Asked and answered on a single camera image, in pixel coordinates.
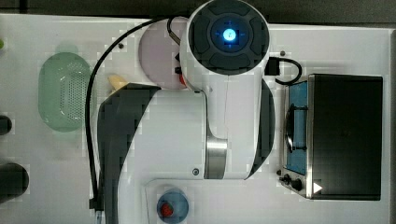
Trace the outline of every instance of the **green plastic basket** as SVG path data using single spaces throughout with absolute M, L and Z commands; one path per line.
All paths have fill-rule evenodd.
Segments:
M 38 80 L 38 111 L 51 129 L 65 133 L 82 126 L 90 76 L 90 66 L 75 53 L 57 53 L 44 62 Z M 94 92 L 90 105 L 92 112 Z

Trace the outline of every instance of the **white table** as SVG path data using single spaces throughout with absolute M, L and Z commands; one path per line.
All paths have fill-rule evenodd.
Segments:
M 0 113 L 13 120 L 11 133 L 0 136 L 0 162 L 24 166 L 30 185 L 21 197 L 0 204 L 0 223 L 93 223 L 88 200 L 92 194 L 83 130 L 56 133 L 41 120 L 37 109 L 41 65 L 62 43 L 78 47 L 91 67 L 120 34 L 144 20 L 0 15 Z M 253 178 L 228 181 L 151 182 L 147 192 L 163 185 L 187 192 L 193 210 L 188 223 L 389 223 L 390 188 L 390 34 L 388 29 L 276 25 L 272 52 L 287 52 L 300 62 L 304 74 L 382 75 L 384 126 L 382 195 L 379 202 L 308 201 L 277 182 L 280 166 L 279 134 L 269 158 Z M 96 79 L 98 104 L 106 99 L 109 74 L 131 82 L 149 83 L 135 55 L 141 30 L 116 49 Z M 285 73 L 292 73 L 285 68 Z M 273 87 L 276 100 L 280 91 Z M 276 121 L 279 130 L 281 122 Z

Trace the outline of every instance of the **blue indicator light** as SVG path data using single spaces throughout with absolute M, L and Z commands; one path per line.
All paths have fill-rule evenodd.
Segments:
M 233 41 L 236 39 L 236 31 L 233 29 L 227 29 L 224 31 L 223 37 L 226 41 Z

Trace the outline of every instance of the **toaster oven knob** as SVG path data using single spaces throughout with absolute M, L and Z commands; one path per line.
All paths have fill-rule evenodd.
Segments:
M 297 191 L 300 191 L 303 188 L 303 183 L 299 178 L 295 180 L 291 180 L 290 183 L 291 183 L 291 187 Z
M 283 177 L 280 177 L 279 180 L 282 181 L 284 184 L 289 185 L 291 178 L 289 175 L 284 175 Z

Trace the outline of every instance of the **toaster oven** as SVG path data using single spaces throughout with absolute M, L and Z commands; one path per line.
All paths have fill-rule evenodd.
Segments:
M 382 82 L 313 74 L 285 89 L 284 187 L 314 200 L 380 200 Z

